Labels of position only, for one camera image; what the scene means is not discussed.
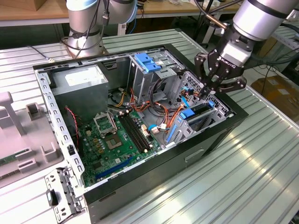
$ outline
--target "metal bracket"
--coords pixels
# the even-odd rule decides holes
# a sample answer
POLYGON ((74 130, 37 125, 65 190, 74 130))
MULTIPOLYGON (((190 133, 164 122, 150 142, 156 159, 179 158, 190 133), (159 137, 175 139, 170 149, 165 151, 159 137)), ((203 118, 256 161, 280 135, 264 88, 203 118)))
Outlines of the metal bracket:
POLYGON ((54 214, 58 223, 77 215, 85 207, 83 197, 75 197, 70 172, 72 172, 71 168, 57 168, 45 176, 48 188, 47 198, 49 205, 54 206, 54 214))

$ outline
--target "metal table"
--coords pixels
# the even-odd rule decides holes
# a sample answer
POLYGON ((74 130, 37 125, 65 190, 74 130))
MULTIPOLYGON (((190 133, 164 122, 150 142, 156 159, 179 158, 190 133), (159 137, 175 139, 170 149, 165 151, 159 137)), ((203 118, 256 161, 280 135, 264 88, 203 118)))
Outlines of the metal table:
MULTIPOLYGON (((299 27, 299 22, 290 22, 290 24, 299 27)), ((299 48, 299 41, 295 39, 296 32, 288 27, 278 27, 272 36, 279 42, 292 50, 299 48)))
MULTIPOLYGON (((176 30, 104 39, 109 52, 165 43, 191 61, 204 51, 176 30)), ((61 44, 38 48, 57 61, 70 58, 61 44)), ((15 110, 44 107, 31 67, 45 62, 28 48, 0 51, 0 91, 13 93, 15 110)), ((250 87, 229 95, 249 117, 217 150, 100 223, 288 223, 299 209, 299 127, 250 87)), ((43 176, 64 163, 0 189, 0 220, 54 223, 43 176)), ((83 213, 67 223, 88 220, 83 213)))

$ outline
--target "blue pcie slot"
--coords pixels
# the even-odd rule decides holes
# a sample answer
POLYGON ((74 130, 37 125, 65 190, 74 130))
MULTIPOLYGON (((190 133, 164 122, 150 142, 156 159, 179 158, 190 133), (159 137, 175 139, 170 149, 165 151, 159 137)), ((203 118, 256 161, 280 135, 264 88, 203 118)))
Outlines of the blue pcie slot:
POLYGON ((97 174, 97 175, 95 176, 95 179, 96 179, 96 180, 97 180, 97 179, 100 179, 101 177, 107 176, 107 175, 113 173, 114 171, 116 171, 116 170, 118 170, 118 169, 120 169, 120 168, 125 167, 126 165, 128 165, 128 164, 130 163, 130 161, 131 161, 132 159, 133 159, 133 157, 130 157, 130 158, 128 158, 126 161, 121 162, 120 164, 116 165, 115 167, 112 167, 112 168, 110 168, 110 169, 108 169, 108 170, 106 170, 106 171, 104 171, 104 172, 102 172, 102 173, 97 174))

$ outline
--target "ram slot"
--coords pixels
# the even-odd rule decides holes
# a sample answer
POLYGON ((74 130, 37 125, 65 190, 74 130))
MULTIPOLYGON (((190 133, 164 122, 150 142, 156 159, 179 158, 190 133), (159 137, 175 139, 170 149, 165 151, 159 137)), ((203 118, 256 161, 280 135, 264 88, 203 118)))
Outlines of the ram slot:
POLYGON ((146 141, 146 139, 144 138, 143 134, 141 134, 141 132, 139 131, 139 129, 135 126, 134 121, 132 120, 132 118, 130 116, 128 116, 128 123, 130 124, 130 126, 134 127, 135 132, 138 135, 138 138, 142 141, 143 146, 146 149, 150 149, 150 145, 148 144, 148 142, 146 141))
POLYGON ((143 153, 145 149, 149 150, 150 146, 147 143, 147 141, 144 139, 143 135, 139 132, 138 128, 135 126, 133 120, 130 116, 125 116, 125 122, 127 123, 127 127, 129 130, 129 133, 134 137, 136 140, 136 143, 140 145, 140 153, 143 153))
POLYGON ((120 117, 119 120, 140 153, 143 153, 145 149, 150 149, 149 144, 129 116, 120 117))

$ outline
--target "cardboard box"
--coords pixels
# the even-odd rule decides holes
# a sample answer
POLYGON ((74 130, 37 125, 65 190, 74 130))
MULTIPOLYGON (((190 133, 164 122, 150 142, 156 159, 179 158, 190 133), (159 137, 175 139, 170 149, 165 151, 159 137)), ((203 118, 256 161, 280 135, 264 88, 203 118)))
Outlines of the cardboard box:
MULTIPOLYGON (((261 94, 265 78, 256 80, 251 87, 261 94)), ((268 77, 263 97, 293 121, 299 121, 299 91, 281 76, 268 77)))
POLYGON ((46 0, 0 0, 0 5, 37 11, 46 0))
POLYGON ((270 37, 266 42, 263 44, 261 50, 259 51, 258 55, 260 57, 265 57, 273 48, 273 46, 277 43, 277 40, 273 37, 270 37))

